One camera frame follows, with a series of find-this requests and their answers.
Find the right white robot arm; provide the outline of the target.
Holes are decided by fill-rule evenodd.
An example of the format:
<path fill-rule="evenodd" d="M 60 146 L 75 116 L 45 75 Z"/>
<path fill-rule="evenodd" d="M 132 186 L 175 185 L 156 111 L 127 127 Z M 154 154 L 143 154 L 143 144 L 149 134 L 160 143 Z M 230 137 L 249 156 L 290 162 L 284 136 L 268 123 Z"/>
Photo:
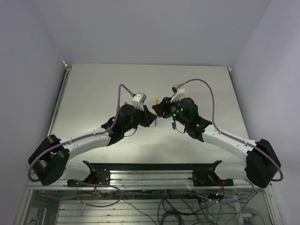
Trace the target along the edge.
<path fill-rule="evenodd" d="M 243 139 L 215 128 L 211 121 L 199 115 L 198 106 L 189 97 L 176 102 L 165 97 L 152 109 L 158 117 L 172 118 L 182 124 L 191 138 L 215 145 L 241 160 L 235 163 L 218 162 L 206 175 L 211 185 L 218 185 L 226 179 L 239 179 L 265 188 L 279 172 L 281 163 L 269 141 Z"/>

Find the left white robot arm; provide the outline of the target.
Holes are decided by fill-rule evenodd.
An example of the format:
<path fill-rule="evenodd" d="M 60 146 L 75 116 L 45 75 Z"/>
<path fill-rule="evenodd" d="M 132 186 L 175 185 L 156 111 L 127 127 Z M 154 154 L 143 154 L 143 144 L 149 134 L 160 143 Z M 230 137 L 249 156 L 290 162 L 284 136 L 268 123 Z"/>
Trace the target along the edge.
<path fill-rule="evenodd" d="M 44 186 L 61 178 L 67 179 L 70 187 L 105 185 L 106 179 L 90 162 L 84 160 L 73 164 L 71 159 L 90 150 L 113 145 L 122 140 L 129 130 L 139 126 L 147 128 L 155 119 L 157 115 L 151 113 L 146 105 L 142 109 L 123 105 L 115 116 L 95 130 L 70 138 L 49 135 L 28 159 L 28 179 Z"/>

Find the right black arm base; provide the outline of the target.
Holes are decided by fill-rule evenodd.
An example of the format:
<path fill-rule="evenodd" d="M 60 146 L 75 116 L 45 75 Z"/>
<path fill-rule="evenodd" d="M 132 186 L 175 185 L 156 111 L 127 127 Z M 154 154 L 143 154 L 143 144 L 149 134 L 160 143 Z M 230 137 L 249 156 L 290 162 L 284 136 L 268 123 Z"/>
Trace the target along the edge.
<path fill-rule="evenodd" d="M 217 187 L 217 186 L 233 186 L 233 179 L 221 179 L 216 175 L 216 167 L 221 163 L 221 160 L 211 164 L 191 164 L 192 180 L 194 187 Z"/>

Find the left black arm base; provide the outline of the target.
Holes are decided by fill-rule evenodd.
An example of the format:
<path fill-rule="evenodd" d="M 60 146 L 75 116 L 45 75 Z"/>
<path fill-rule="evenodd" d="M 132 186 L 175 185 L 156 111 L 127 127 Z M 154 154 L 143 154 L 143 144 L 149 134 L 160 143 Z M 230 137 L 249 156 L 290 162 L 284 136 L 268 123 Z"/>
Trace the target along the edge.
<path fill-rule="evenodd" d="M 86 160 L 78 164 L 69 163 L 64 175 L 69 188 L 110 186 L 110 172 L 104 167 L 96 168 Z"/>

